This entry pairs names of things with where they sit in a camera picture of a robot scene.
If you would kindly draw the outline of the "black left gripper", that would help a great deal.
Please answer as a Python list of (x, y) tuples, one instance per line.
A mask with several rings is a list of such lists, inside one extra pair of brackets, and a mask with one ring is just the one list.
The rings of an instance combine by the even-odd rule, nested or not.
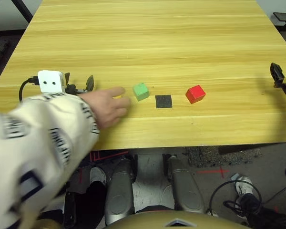
[(93, 75), (89, 76), (87, 81), (86, 81), (86, 89), (77, 89), (76, 85), (74, 84), (68, 84), (69, 82), (69, 78), (70, 78), (70, 73), (65, 73), (65, 81), (67, 84), (66, 87), (66, 93), (67, 94), (83, 94), (83, 93), (87, 93), (93, 90), (94, 88), (94, 77)]

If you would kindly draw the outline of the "bare person hand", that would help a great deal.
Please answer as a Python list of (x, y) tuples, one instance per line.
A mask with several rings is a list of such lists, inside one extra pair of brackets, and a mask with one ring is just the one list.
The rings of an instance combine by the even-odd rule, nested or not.
[(123, 87), (114, 87), (80, 94), (79, 97), (95, 114), (98, 127), (105, 129), (118, 123), (127, 114), (131, 101), (123, 96), (124, 93)]

